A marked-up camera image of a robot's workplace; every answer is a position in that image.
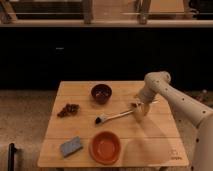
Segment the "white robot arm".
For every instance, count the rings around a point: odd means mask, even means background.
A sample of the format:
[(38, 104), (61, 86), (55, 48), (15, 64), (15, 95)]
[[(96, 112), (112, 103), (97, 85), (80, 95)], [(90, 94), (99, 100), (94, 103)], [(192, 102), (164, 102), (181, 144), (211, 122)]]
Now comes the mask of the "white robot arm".
[(137, 96), (145, 114), (155, 96), (160, 94), (168, 103), (181, 110), (197, 128), (194, 156), (190, 171), (213, 171), (213, 109), (175, 89), (166, 71), (149, 72)]

